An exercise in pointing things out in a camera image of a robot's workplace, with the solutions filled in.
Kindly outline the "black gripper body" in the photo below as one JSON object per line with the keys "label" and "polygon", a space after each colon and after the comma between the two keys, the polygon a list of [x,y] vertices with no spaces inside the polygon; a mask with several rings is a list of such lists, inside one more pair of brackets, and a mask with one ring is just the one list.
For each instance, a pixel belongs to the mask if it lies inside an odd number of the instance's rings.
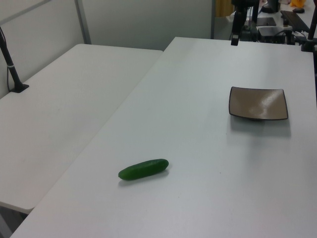
{"label": "black gripper body", "polygon": [[259,4],[258,0],[232,0],[231,3],[234,5],[236,12],[247,11],[248,8]]}

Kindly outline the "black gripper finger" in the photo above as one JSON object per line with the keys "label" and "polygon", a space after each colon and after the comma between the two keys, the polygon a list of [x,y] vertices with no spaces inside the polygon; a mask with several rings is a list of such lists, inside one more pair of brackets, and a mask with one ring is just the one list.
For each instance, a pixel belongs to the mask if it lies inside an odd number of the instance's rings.
{"label": "black gripper finger", "polygon": [[258,29],[257,29],[258,10],[259,10],[259,6],[255,5],[252,11],[252,18],[249,21],[250,41],[258,40]]}
{"label": "black gripper finger", "polygon": [[242,34],[242,28],[246,22],[247,10],[239,11],[237,10],[234,14],[233,25],[232,25],[232,38],[231,45],[237,46]]}

